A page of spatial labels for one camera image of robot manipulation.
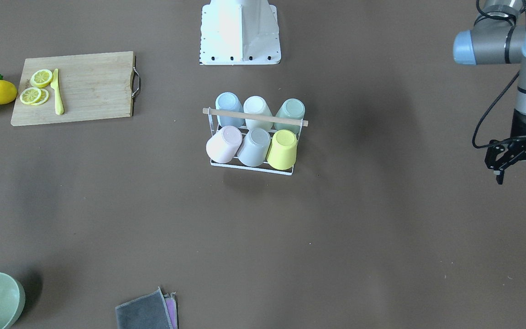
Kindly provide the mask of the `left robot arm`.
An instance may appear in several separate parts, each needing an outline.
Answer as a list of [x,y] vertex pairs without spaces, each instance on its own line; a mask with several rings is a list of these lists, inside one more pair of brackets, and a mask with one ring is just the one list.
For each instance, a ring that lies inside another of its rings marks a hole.
[[510,136],[477,144],[478,123],[471,140],[474,148],[486,150],[485,165],[501,185],[508,167],[526,161],[526,0],[487,0],[484,5],[476,2],[476,9],[478,16],[472,29],[459,32],[454,39],[454,61],[462,65],[520,65],[489,106],[493,109],[509,87],[517,83]]

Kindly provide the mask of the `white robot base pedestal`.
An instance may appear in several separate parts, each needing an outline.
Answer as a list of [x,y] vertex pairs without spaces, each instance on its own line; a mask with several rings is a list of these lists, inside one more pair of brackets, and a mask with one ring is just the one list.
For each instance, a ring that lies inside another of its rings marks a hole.
[[199,64],[280,63],[277,9],[267,0],[211,0],[201,13]]

